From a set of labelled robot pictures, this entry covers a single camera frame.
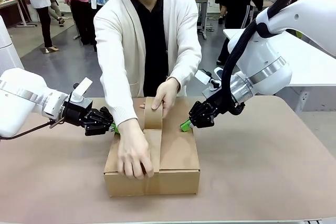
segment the robotic arm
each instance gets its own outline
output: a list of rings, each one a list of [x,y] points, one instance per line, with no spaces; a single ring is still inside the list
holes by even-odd
[[[21,68],[6,70],[0,77],[0,140],[11,140],[44,126],[50,128],[64,122],[85,129],[86,136],[117,131],[108,109],[92,108],[92,100],[83,97],[92,81],[85,78],[67,95],[47,87],[44,79]],[[28,132],[15,135],[31,112],[49,122]]]
[[[300,0],[287,6],[289,0],[277,0],[262,11],[241,34],[235,35],[229,45],[230,56],[224,69],[215,71],[221,87],[215,88],[214,79],[198,72],[196,77],[204,84],[212,83],[203,91],[206,100],[196,102],[189,112],[189,120],[181,125],[182,131],[191,127],[211,127],[219,114],[239,115],[244,102],[256,93],[272,95],[287,86],[291,69],[269,38],[291,28],[302,32],[329,53],[336,55],[336,44],[330,31],[336,29],[336,0]],[[234,66],[240,72],[232,75]]]

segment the floor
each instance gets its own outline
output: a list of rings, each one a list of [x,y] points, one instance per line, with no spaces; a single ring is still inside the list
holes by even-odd
[[[215,61],[225,39],[222,28],[218,27],[216,21],[212,23],[215,31],[207,32],[208,40],[199,37],[203,54],[199,68],[208,71],[213,71],[216,67]],[[99,81],[101,70],[97,54],[92,46],[82,46],[79,39],[73,40],[77,30],[71,24],[73,24],[72,20],[66,22],[65,28],[59,28],[57,24],[53,24],[52,34],[55,36],[52,40],[54,45],[60,48],[60,52],[49,55],[43,55],[39,50],[43,47],[39,28],[13,28],[9,32],[13,35],[13,43],[19,55],[23,56],[22,63],[25,69],[43,76],[50,88],[69,93],[73,90],[74,83],[88,77],[93,84],[86,96],[102,97],[103,89]],[[200,96],[204,89],[200,82],[193,79],[187,87],[187,93],[190,96]],[[336,138],[334,137],[336,112],[303,112],[300,117],[336,157]],[[336,220],[331,219],[326,223],[336,223]]]

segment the green object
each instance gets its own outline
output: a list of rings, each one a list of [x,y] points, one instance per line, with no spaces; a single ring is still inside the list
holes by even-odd
[[[114,129],[114,132],[119,134],[118,128],[114,123],[112,123],[112,127]]]
[[[188,130],[191,129],[191,121],[190,120],[185,121],[184,123],[181,124],[180,128],[183,132],[187,132]]]

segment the person's left hand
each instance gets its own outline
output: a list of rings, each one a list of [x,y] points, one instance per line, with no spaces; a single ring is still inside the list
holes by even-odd
[[[170,78],[163,82],[157,89],[156,96],[154,98],[152,109],[157,110],[162,102],[163,115],[165,118],[169,110],[174,106],[177,92],[180,89],[180,84],[175,78]],[[140,105],[142,109],[145,108],[145,104]]]

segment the brown packing tape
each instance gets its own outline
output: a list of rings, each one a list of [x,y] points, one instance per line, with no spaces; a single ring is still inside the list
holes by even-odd
[[[154,173],[160,170],[161,139],[162,139],[162,104],[152,110],[153,97],[147,97],[143,133],[148,141]]]

